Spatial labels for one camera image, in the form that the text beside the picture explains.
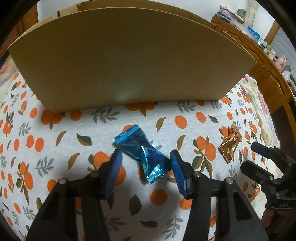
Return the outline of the person's right hand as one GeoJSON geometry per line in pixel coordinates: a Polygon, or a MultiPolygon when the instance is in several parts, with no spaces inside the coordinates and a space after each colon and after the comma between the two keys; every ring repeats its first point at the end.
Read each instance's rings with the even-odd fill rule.
{"type": "Polygon", "coordinates": [[[272,223],[272,219],[276,215],[285,215],[284,210],[266,209],[262,215],[261,222],[265,228],[269,227],[272,223]]]}

